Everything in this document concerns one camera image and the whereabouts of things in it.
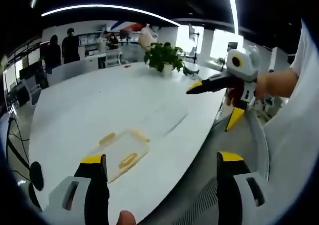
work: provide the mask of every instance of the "white chair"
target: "white chair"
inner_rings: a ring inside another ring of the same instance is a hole
[[[79,60],[74,61],[62,66],[63,68],[63,81],[67,79],[71,79],[81,74],[86,73],[86,61]]]
[[[31,104],[35,105],[38,102],[42,91],[40,85],[37,84],[35,81],[35,76],[29,79],[22,79],[21,82],[26,87],[29,93]]]
[[[98,59],[84,59],[63,64],[52,70],[52,76],[48,76],[49,85],[60,83],[67,79],[71,79],[81,74],[98,70]]]
[[[121,65],[120,62],[120,55],[121,55],[120,49],[110,49],[106,51],[105,56],[105,67],[113,67],[113,66],[119,66]]]

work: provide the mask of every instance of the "white flower pot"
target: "white flower pot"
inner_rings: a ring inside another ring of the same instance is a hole
[[[165,64],[164,70],[163,70],[163,75],[165,78],[171,78],[173,71],[173,65],[172,64]]]

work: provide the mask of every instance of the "black cable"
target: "black cable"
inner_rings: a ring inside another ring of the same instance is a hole
[[[215,128],[215,126],[217,126],[218,124],[220,124],[221,122],[224,121],[225,118],[219,120],[217,123],[214,123],[213,126],[211,127],[211,129]]]
[[[15,118],[12,118],[12,119],[15,121],[16,126],[18,127],[18,131],[19,131],[19,135],[20,135],[20,138],[21,138],[22,147],[23,147],[23,150],[24,150],[24,153],[25,153],[26,159],[28,160],[28,163],[30,163],[29,158],[28,158],[28,155],[27,155],[26,150],[25,150],[25,146],[24,146],[24,143],[23,143],[23,139],[22,139],[22,135],[21,135],[21,131],[20,131],[20,128],[19,128],[18,122],[17,122],[17,120],[16,120]]]
[[[14,172],[17,172],[18,174],[20,174],[22,177],[24,177],[25,179],[27,179],[29,182],[31,182],[30,179],[28,179],[26,176],[24,176],[22,173],[20,173],[18,170],[13,170]]]
[[[18,139],[20,139],[20,141],[29,141],[30,140],[30,139],[19,138],[16,134],[10,134],[10,135],[13,135],[13,136],[17,137]]]
[[[12,152],[16,155],[16,157],[20,160],[20,162],[28,169],[30,170],[30,166],[29,164],[26,162],[26,160],[24,160],[24,158],[21,156],[21,154],[17,151],[17,149],[15,148],[15,146],[13,145],[13,143],[11,142],[10,139],[7,139],[6,141],[6,159],[9,163],[9,149],[11,148]]]

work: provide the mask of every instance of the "window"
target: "window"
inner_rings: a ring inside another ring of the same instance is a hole
[[[197,54],[201,53],[201,47],[203,44],[204,27],[193,26],[195,33],[199,33],[199,38],[195,37],[195,41],[189,39],[189,26],[182,25],[178,28],[176,46],[182,48],[186,53],[190,53],[193,48],[196,48],[198,39]]]
[[[16,79],[15,79],[15,66],[12,65],[8,69],[5,70],[5,87],[4,89],[7,89],[8,92],[11,91],[13,87],[16,86]]]
[[[22,63],[22,60],[19,60],[17,63],[15,63],[15,75],[18,81],[20,81],[20,70],[22,69],[23,69],[23,63]]]
[[[37,63],[40,60],[40,49],[31,52],[29,55],[29,65]]]
[[[235,35],[223,30],[216,29],[214,31],[213,43],[210,51],[210,57],[218,59],[225,58],[229,42],[237,42],[237,48],[243,48],[244,37]]]

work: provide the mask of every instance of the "computer monitor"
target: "computer monitor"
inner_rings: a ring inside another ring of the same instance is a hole
[[[42,71],[42,61],[38,61],[22,70],[20,70],[20,80],[29,79],[36,73]]]
[[[232,50],[232,49],[237,49],[238,43],[237,42],[229,42],[228,43],[228,48],[227,48],[227,52]]]

